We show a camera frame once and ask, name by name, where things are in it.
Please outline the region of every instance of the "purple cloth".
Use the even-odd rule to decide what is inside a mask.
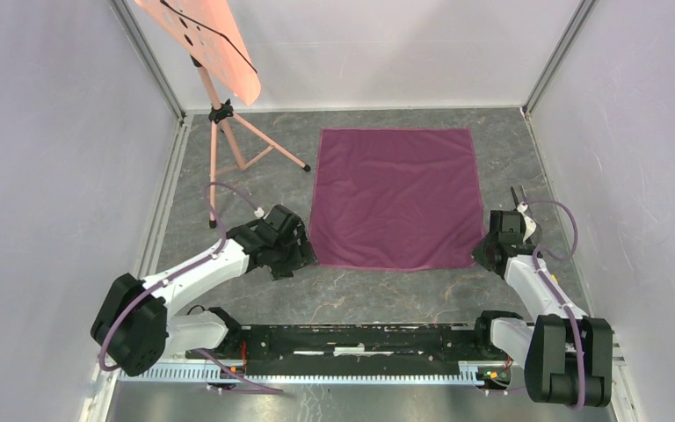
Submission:
[[[483,238],[468,129],[324,129],[309,236],[321,265],[466,268]]]

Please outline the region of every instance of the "gray wall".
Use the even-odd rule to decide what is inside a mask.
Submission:
[[[107,1],[0,1],[0,421],[76,420],[174,125]]]
[[[533,127],[645,420],[675,420],[675,3],[598,2]]]

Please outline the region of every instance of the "black clamp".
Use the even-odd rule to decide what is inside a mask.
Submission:
[[[91,337],[102,345],[115,319],[143,291],[143,280],[131,274],[118,277],[110,286],[102,308],[91,326]],[[130,376],[152,367],[167,341],[167,307],[164,298],[149,296],[138,303],[110,340],[107,353]]]
[[[221,108],[211,106],[211,113],[208,115],[208,119],[218,125],[220,121],[233,116],[234,107],[231,105],[231,99],[227,99],[225,103],[221,104]]]
[[[317,262],[304,221],[282,205],[273,207],[265,218],[234,227],[226,237],[250,255],[247,273],[267,266],[272,279],[280,280]]]
[[[488,271],[505,279],[508,259],[534,254],[535,246],[524,241],[526,222],[519,211],[490,211],[490,229],[472,250],[472,258]]]
[[[574,336],[582,338],[585,365],[585,405],[607,406],[612,398],[612,327],[600,318],[584,317],[574,333],[567,318],[540,315],[526,356],[524,381],[537,403],[573,405],[578,400],[575,353],[566,352]]]

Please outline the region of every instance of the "orange panel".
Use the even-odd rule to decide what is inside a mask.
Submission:
[[[135,0],[135,2],[247,106],[258,99],[260,80],[255,70],[247,63],[251,62],[250,55],[247,54],[242,35],[236,27],[226,0]],[[222,36],[179,16],[170,10],[170,7],[225,34],[247,60],[245,61]]]

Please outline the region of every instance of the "gray marble floor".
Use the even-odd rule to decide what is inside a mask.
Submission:
[[[512,206],[511,185],[523,185],[529,198],[548,197],[532,140],[516,109],[251,113],[244,117],[312,167],[324,127],[468,127],[475,141],[486,227],[489,209]],[[265,146],[233,120],[232,126],[245,157],[255,156]],[[208,177],[209,136],[208,120],[196,116],[158,269],[174,266],[217,239],[216,230],[207,226],[202,189]],[[223,136],[218,150],[220,167],[234,163]],[[314,171],[306,173],[271,152],[248,170],[232,171],[220,179],[251,193],[265,208],[282,203],[308,223],[314,176]],[[216,201],[229,227],[252,217],[244,201],[223,189],[217,191]],[[546,229],[542,242],[565,251],[555,210],[538,206],[534,217]],[[548,266],[574,302],[585,307],[573,265],[550,259]],[[469,322],[485,309],[513,310],[526,317],[515,292],[481,267],[416,273],[309,267],[279,281],[260,270],[231,280],[194,303],[222,306],[243,324]]]
[[[523,185],[530,198],[547,197],[532,140],[514,109],[394,110],[325,113],[257,113],[245,116],[314,167],[323,127],[468,127],[480,172],[485,220],[490,208],[509,208],[510,185]],[[235,131],[246,156],[263,143]],[[207,226],[202,186],[207,182],[210,126],[196,117],[188,140],[174,204],[159,259],[159,269],[213,244]],[[219,145],[220,165],[234,163],[229,147]],[[250,192],[263,206],[283,203],[308,219],[314,172],[305,173],[272,152],[247,171],[221,177]],[[217,206],[230,226],[251,217],[240,198],[219,190]],[[555,212],[537,207],[534,217],[547,229],[543,243],[566,248]],[[573,265],[548,261],[565,292],[584,307]],[[310,267],[291,280],[272,281],[260,270],[231,280],[194,303],[222,306],[244,324],[470,322],[485,309],[526,310],[497,276],[482,268],[417,273],[346,271]],[[284,397],[218,397],[197,384],[121,382],[108,420],[272,420],[272,421],[452,421],[452,420],[613,420],[608,409],[574,412],[564,406],[535,404],[524,395],[485,398],[454,386],[287,385]]]

